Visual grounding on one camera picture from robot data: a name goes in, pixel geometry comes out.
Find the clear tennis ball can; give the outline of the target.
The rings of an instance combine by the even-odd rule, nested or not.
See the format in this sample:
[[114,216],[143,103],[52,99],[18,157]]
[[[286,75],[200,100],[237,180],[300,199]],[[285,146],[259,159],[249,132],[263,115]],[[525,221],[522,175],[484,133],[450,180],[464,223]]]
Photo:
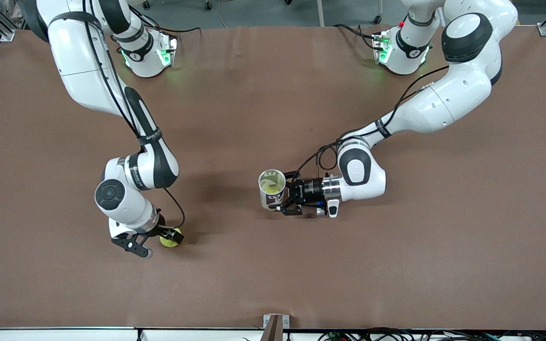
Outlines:
[[259,186],[259,192],[260,192],[261,205],[262,207],[264,207],[265,209],[269,211],[275,211],[275,206],[284,202],[285,190],[284,190],[283,196],[280,198],[266,199],[264,198],[264,194],[261,192],[261,185],[269,184],[269,183],[284,184],[286,186],[285,177],[282,174],[282,171],[277,169],[267,169],[263,171],[258,177],[258,186]]

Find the brown table cover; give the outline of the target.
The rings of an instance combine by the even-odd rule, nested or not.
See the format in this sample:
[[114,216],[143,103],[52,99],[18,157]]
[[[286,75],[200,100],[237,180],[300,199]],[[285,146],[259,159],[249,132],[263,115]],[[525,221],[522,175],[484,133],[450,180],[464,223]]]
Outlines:
[[94,203],[106,162],[138,151],[124,119],[69,97],[32,32],[0,45],[0,327],[546,330],[546,37],[516,27],[475,110],[373,149],[383,196],[337,218],[264,210],[263,170],[392,110],[416,75],[375,65],[337,28],[181,36],[174,68],[119,75],[179,163],[176,248],[145,260],[110,241]]

